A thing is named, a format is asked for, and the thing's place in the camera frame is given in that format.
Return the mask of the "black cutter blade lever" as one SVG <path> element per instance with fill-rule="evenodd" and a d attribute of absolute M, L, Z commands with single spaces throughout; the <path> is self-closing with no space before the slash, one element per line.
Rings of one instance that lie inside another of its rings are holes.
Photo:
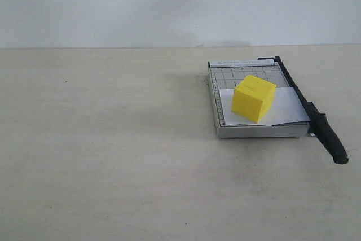
<path fill-rule="evenodd" d="M 296 85 L 295 81 L 292 79 L 292 76 L 286 69 L 280 56 L 261 57 L 257 60 L 273 60 L 274 62 L 278 63 L 286 81 L 289 83 L 290 87 L 294 88 L 303 108 L 305 109 L 306 114 L 310 119 L 310 133 L 313 133 L 317 137 L 317 139 L 332 156 L 333 161 L 336 164 L 347 164 L 349 162 L 347 152 L 339 137 L 330 126 L 326 114 L 319 112 L 313 102 L 307 101 L 307 99 L 304 97 L 304 95 Z"/>

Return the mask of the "grey paper cutter base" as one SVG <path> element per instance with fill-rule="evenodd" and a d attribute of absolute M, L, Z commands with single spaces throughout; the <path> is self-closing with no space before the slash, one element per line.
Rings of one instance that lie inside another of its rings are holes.
<path fill-rule="evenodd" d="M 219 91 L 221 89 L 234 90 L 247 75 L 272 82 L 276 84 L 277 88 L 290 87 L 278 63 L 273 60 L 209 61 L 208 85 L 217 136 L 219 138 L 305 136 L 310 128 L 310 121 L 273 126 L 225 125 Z"/>

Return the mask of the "white paper sheet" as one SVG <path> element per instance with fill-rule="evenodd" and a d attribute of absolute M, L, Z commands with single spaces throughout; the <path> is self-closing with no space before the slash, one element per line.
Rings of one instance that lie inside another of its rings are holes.
<path fill-rule="evenodd" d="M 259 123 L 250 121 L 245 117 L 235 114 L 231 111 L 232 97 L 234 93 L 233 89 L 221 89 L 219 93 L 221 97 L 224 122 L 226 126 L 273 126 L 310 121 L 294 88 L 291 87 L 282 87 L 276 89 L 272 106 L 268 113 L 266 113 L 266 115 L 260 120 Z"/>

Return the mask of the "yellow foam cube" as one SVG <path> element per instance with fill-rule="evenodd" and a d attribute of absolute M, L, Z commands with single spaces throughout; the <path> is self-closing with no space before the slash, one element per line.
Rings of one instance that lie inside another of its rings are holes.
<path fill-rule="evenodd" d="M 276 84 L 247 75 L 235 88 L 231 111 L 252 122 L 259 123 L 270 110 Z"/>

